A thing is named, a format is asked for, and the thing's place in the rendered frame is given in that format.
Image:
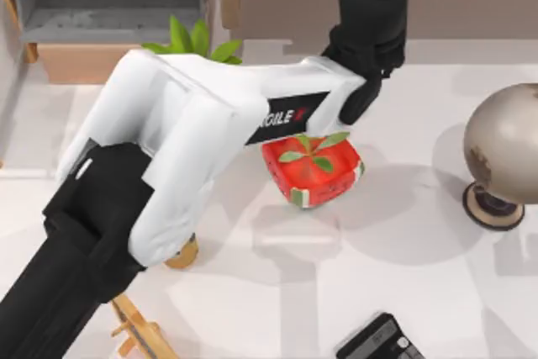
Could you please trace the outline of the green leafy plant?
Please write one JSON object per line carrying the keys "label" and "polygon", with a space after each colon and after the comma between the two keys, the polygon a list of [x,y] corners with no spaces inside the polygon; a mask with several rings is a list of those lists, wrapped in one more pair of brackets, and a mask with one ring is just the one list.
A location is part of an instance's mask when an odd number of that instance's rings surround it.
{"label": "green leafy plant", "polygon": [[169,38],[168,45],[144,43],[141,47],[157,55],[194,54],[228,65],[243,63],[243,60],[235,54],[242,45],[241,40],[229,40],[217,46],[213,51],[210,50],[210,33],[204,19],[198,19],[193,28],[188,31],[177,17],[171,15]]}

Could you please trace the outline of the wooden cupboard drawer front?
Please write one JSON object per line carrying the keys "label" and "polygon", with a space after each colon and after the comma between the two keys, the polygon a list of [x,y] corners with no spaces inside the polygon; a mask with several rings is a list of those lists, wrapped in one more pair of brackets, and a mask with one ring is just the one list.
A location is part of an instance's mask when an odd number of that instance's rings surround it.
{"label": "wooden cupboard drawer front", "polygon": [[[241,0],[249,38],[321,38],[339,18],[338,0]],[[409,0],[414,40],[538,40],[538,0]]]}

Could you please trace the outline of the red square plant pot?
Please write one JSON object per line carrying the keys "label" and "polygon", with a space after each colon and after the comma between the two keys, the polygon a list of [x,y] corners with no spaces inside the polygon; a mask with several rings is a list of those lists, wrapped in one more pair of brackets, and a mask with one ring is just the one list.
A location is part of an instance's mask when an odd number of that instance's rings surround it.
{"label": "red square plant pot", "polygon": [[300,134],[261,147],[267,170],[289,203],[314,208],[354,186],[365,165],[348,137],[347,132]]}

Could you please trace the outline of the pale wooden drawer front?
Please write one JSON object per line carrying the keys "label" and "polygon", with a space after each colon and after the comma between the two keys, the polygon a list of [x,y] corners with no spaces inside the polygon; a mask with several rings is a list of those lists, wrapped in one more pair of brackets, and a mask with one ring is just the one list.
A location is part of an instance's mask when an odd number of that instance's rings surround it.
{"label": "pale wooden drawer front", "polygon": [[37,45],[39,60],[52,84],[104,84],[126,52],[138,44]]}

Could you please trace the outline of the beige globe on stand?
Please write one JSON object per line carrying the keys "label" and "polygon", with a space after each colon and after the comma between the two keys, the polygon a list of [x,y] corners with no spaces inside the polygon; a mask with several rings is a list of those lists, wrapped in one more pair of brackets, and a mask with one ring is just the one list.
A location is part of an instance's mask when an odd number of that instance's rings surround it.
{"label": "beige globe on stand", "polygon": [[473,181],[462,194],[469,218],[494,231],[517,227],[538,204],[538,82],[494,92],[472,113],[463,155]]}

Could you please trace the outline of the round wooden piece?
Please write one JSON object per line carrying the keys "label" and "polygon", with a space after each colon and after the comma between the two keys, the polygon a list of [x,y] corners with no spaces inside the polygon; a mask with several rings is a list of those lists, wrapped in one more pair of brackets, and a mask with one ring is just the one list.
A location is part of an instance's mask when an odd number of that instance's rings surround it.
{"label": "round wooden piece", "polygon": [[198,255],[198,240],[193,233],[183,248],[172,258],[165,261],[171,269],[183,270],[193,264]]}

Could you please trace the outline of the black flat device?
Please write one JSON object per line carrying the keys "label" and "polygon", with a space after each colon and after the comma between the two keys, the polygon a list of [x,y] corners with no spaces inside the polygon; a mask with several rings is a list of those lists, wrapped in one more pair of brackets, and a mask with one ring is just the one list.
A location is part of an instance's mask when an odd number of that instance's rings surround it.
{"label": "black flat device", "polygon": [[352,334],[335,352],[336,359],[424,359],[403,333],[395,317],[376,315]]}

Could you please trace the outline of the wooden framed blackboard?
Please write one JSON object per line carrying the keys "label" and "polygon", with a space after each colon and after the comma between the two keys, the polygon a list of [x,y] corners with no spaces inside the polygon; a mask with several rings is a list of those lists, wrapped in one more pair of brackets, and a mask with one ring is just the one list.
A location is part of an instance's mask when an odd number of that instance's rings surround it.
{"label": "wooden framed blackboard", "polygon": [[155,321],[148,321],[125,293],[110,301],[119,325],[111,332],[114,338],[122,333],[127,335],[117,353],[127,359],[136,349],[144,359],[180,359],[166,340],[161,327]]}

